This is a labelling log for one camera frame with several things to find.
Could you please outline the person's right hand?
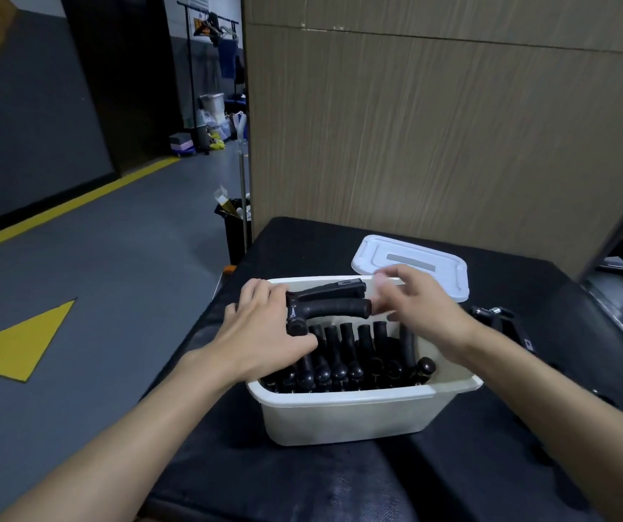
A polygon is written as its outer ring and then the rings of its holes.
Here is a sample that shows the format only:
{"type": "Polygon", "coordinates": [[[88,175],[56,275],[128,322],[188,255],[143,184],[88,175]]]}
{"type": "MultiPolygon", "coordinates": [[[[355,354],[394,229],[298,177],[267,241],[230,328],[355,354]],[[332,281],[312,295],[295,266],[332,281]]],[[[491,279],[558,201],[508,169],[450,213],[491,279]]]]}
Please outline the person's right hand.
{"type": "Polygon", "coordinates": [[[463,365],[475,322],[429,273],[398,264],[373,274],[374,295],[405,297],[402,322],[432,342],[447,359],[463,365]]]}

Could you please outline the person's left hand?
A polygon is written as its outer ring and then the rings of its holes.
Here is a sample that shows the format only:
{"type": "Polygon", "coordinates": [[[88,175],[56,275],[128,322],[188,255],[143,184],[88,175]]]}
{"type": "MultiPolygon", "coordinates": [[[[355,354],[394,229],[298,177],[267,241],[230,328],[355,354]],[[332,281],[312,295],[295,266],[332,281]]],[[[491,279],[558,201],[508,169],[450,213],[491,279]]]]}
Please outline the person's left hand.
{"type": "Polygon", "coordinates": [[[194,352],[196,364],[223,384],[252,382],[293,365],[288,357],[286,284],[247,281],[238,300],[239,325],[194,352]]]}

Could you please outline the black hand grip strengthener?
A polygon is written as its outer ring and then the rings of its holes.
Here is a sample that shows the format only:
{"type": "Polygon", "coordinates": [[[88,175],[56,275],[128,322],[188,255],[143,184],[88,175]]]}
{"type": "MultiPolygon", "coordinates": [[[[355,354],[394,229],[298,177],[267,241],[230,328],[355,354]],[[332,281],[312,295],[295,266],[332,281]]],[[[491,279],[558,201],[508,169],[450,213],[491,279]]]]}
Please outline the black hand grip strengthener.
{"type": "Polygon", "coordinates": [[[537,355],[531,337],[524,329],[521,319],[511,310],[501,306],[490,309],[472,306],[468,313],[481,324],[498,331],[533,355],[537,355]]]}
{"type": "Polygon", "coordinates": [[[307,321],[324,316],[368,319],[373,311],[365,297],[367,284],[359,278],[327,283],[302,291],[287,291],[286,332],[291,336],[308,333],[307,321]]]}

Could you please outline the person's left forearm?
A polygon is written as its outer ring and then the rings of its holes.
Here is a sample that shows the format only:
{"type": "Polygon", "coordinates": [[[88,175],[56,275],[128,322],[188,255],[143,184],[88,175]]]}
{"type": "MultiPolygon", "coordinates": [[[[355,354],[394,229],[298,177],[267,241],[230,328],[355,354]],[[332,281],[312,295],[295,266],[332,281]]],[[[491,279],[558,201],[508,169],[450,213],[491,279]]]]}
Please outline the person's left forearm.
{"type": "Polygon", "coordinates": [[[240,367],[213,345],[188,353],[114,425],[0,514],[0,522],[131,522],[177,449],[240,367]]]}

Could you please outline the person's right forearm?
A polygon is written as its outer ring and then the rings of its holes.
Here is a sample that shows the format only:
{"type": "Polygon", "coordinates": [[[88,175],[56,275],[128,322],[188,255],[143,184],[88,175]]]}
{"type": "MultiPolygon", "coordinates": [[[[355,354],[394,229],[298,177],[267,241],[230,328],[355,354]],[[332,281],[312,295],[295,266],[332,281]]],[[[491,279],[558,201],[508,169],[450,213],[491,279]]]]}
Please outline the person's right forearm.
{"type": "Polygon", "coordinates": [[[479,323],[444,350],[520,417],[608,522],[623,522],[623,412],[479,323]]]}

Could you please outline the row of black grip trainers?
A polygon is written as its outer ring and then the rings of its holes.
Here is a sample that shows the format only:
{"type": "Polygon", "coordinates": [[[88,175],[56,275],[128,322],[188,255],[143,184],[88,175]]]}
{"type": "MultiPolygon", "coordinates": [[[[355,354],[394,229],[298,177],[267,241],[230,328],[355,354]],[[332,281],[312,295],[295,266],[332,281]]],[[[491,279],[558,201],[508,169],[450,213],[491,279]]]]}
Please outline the row of black grip trainers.
{"type": "Polygon", "coordinates": [[[340,393],[421,386],[437,373],[436,361],[418,357],[417,336],[404,324],[394,335],[388,323],[307,325],[316,349],[293,365],[261,378],[271,393],[340,393]]]}

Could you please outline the white plastic box lid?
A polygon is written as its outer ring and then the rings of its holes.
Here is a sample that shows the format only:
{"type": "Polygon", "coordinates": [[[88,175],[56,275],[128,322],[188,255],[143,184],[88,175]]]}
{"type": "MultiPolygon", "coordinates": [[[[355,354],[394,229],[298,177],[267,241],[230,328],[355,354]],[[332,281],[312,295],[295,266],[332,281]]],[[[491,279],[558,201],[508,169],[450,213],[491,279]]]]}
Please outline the white plastic box lid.
{"type": "Polygon", "coordinates": [[[379,235],[365,236],[352,258],[352,269],[361,275],[373,275],[378,269],[404,264],[429,273],[457,303],[469,299],[466,262],[455,254],[445,253],[406,241],[379,235]]]}

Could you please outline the black trash bin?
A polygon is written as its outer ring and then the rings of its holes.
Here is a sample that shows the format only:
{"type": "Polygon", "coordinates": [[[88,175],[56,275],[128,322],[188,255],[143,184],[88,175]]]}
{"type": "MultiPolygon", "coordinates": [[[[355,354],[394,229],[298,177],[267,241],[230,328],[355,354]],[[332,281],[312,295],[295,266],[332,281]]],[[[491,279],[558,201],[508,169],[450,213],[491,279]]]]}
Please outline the black trash bin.
{"type": "MultiPolygon", "coordinates": [[[[248,237],[249,237],[249,246],[251,245],[252,238],[252,216],[251,216],[251,205],[249,195],[246,195],[247,202],[247,216],[248,216],[248,237]]],[[[227,246],[229,251],[229,260],[230,265],[237,266],[238,263],[244,257],[243,254],[243,237],[242,237],[242,219],[238,219],[234,216],[223,216],[224,213],[220,213],[220,208],[216,206],[214,209],[214,213],[220,216],[224,220],[225,229],[226,229],[226,237],[227,237],[227,246]]]]}

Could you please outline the white plastic storage box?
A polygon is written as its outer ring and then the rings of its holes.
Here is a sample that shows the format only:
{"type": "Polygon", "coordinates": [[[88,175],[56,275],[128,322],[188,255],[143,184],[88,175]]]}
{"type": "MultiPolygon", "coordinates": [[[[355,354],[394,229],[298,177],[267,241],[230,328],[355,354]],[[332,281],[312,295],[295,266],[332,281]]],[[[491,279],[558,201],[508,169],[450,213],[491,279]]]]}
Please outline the white plastic storage box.
{"type": "Polygon", "coordinates": [[[416,357],[435,361],[421,386],[331,393],[274,393],[247,384],[261,405],[265,430],[281,446],[312,446],[412,434],[425,429],[458,395],[479,389],[482,379],[444,358],[431,342],[416,339],[416,357]]]}

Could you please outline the cardboard scraps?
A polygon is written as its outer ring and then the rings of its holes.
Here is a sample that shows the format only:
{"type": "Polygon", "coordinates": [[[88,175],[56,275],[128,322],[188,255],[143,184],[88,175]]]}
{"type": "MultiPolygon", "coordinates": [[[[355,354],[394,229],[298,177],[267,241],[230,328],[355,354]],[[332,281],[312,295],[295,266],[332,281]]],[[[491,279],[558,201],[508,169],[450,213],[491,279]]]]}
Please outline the cardboard scraps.
{"type": "Polygon", "coordinates": [[[214,199],[217,202],[218,207],[220,208],[220,213],[224,213],[223,216],[234,216],[238,219],[244,219],[244,207],[246,205],[246,199],[242,203],[241,198],[230,198],[228,191],[220,185],[215,192],[213,193],[214,199]]]}

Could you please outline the grey metal pole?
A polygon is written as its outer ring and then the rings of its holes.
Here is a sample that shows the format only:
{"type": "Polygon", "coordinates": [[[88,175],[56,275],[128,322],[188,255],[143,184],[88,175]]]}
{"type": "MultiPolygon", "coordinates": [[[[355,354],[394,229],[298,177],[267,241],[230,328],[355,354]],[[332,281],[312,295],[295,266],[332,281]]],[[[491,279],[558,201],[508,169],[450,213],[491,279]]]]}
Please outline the grey metal pole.
{"type": "Polygon", "coordinates": [[[237,156],[239,165],[240,176],[240,204],[241,204],[241,219],[242,219],[242,237],[243,237],[243,254],[245,255],[249,247],[248,237],[248,216],[247,216],[247,202],[246,202],[246,169],[245,169],[245,140],[243,134],[237,134],[237,156]]]}

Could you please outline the grey and purple box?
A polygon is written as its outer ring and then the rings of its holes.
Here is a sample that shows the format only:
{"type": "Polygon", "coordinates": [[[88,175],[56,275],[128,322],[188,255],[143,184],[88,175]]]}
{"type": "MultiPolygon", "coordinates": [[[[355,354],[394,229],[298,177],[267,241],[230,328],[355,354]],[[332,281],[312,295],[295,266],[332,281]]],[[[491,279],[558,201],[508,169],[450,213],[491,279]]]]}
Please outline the grey and purple box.
{"type": "Polygon", "coordinates": [[[188,157],[196,153],[192,135],[188,132],[171,134],[169,136],[169,146],[177,157],[188,157]]]}

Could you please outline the white plastic bin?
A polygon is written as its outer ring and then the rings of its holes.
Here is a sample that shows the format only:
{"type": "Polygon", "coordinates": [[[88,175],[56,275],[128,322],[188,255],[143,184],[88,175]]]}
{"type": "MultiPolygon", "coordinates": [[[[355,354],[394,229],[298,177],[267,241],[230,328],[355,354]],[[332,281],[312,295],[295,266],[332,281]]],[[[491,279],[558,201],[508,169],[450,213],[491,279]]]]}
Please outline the white plastic bin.
{"type": "Polygon", "coordinates": [[[199,101],[202,104],[202,109],[207,111],[212,117],[214,124],[220,125],[226,122],[227,113],[225,109],[224,93],[220,92],[200,95],[199,101]]]}

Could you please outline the black clothes rack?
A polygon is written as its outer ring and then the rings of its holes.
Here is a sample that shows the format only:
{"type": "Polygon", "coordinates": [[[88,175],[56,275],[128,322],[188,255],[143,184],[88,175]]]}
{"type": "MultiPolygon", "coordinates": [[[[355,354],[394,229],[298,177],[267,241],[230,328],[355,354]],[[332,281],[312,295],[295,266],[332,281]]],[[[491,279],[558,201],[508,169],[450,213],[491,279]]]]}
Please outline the black clothes rack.
{"type": "Polygon", "coordinates": [[[197,150],[208,152],[207,131],[214,127],[229,137],[228,118],[214,124],[202,109],[199,96],[224,93],[226,113],[246,109],[241,0],[174,0],[166,2],[167,23],[174,57],[176,87],[183,128],[197,150]],[[236,80],[221,78],[217,46],[220,39],[237,40],[236,80]]]}

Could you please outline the blue hanging garment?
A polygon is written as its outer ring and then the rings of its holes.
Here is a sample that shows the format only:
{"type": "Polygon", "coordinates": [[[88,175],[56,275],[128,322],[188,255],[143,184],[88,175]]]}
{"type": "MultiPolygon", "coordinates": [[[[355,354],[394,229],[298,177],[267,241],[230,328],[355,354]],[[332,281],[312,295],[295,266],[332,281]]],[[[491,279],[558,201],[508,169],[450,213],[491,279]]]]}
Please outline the blue hanging garment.
{"type": "Polygon", "coordinates": [[[239,47],[237,40],[220,39],[217,46],[221,78],[236,80],[239,47]]]}

